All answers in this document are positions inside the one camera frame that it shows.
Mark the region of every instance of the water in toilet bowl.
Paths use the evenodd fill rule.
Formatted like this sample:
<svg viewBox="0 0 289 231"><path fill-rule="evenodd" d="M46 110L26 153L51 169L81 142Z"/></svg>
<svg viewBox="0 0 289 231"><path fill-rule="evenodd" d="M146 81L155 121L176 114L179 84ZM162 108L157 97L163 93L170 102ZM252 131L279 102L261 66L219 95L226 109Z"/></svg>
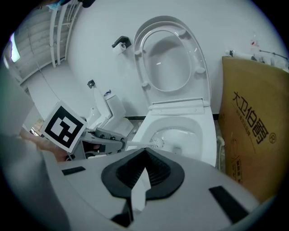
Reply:
<svg viewBox="0 0 289 231"><path fill-rule="evenodd" d="M150 141L153 142L155 139L163 140L164 145L160 150L194 159L201 157L200 142L196 134L191 131L176 128L163 129L156 132Z"/></svg>

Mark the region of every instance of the floor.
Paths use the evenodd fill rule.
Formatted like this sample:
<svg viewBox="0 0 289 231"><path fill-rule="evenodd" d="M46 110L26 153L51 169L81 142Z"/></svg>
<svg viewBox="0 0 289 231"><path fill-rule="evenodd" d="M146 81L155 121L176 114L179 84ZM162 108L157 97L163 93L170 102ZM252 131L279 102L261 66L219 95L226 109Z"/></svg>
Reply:
<svg viewBox="0 0 289 231"><path fill-rule="evenodd" d="M131 141L133 139L133 137L135 136L137 130L139 129L141 123L143 122L143 120L131 120L131 123L134 125L133 130L129 133L129 135L127 136L127 140ZM215 123L215 128L216 128L216 136L220 136L222 137L221 134L221 130L218 124L217 120L214 120ZM219 168L219 142L217 142L217 163L216 163L216 168L220 169L222 172L225 172L225 149L224 147L222 147L221 149L221 156L220 156L220 168Z"/></svg>

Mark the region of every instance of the toilet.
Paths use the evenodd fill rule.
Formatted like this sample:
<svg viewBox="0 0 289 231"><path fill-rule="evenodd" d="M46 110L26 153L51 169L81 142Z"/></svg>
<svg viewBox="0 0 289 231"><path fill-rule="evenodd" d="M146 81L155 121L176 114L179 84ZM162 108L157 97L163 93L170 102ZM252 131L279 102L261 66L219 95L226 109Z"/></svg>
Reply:
<svg viewBox="0 0 289 231"><path fill-rule="evenodd" d="M188 26L170 16L150 19L135 35L134 55L149 112L133 141L158 137L164 141L161 150L215 166L210 79Z"/></svg>
<svg viewBox="0 0 289 231"><path fill-rule="evenodd" d="M96 107L90 109L87 128L102 128L128 136L134 126L127 118L124 118L126 110L117 95L109 93L102 96L96 87L92 87L91 90Z"/></svg>

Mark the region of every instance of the toilet lid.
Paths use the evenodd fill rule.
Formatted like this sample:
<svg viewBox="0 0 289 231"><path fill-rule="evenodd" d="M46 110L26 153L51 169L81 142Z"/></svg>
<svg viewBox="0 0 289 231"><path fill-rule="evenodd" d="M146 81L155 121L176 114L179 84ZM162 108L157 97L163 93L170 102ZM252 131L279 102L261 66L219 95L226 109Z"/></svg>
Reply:
<svg viewBox="0 0 289 231"><path fill-rule="evenodd" d="M134 38L135 65L148 105L202 99L210 105L210 79L200 46L182 21L158 16Z"/></svg>

